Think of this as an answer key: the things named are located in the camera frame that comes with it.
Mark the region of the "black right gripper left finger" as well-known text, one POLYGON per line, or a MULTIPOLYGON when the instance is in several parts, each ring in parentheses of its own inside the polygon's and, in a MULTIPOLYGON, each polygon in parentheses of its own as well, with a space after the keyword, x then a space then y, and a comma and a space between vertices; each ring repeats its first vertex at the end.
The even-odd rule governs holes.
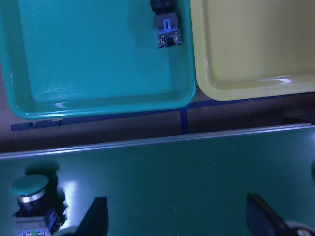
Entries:
POLYGON ((54 236, 106 236, 108 233, 107 197, 94 198, 91 206, 77 227, 69 227, 54 236))

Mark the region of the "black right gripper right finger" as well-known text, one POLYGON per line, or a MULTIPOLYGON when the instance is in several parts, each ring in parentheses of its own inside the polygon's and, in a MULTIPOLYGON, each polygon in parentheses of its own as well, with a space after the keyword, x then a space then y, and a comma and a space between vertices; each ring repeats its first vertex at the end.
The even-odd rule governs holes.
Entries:
POLYGON ((310 227, 284 221, 258 194, 247 194, 246 226, 252 236, 313 236, 310 227))

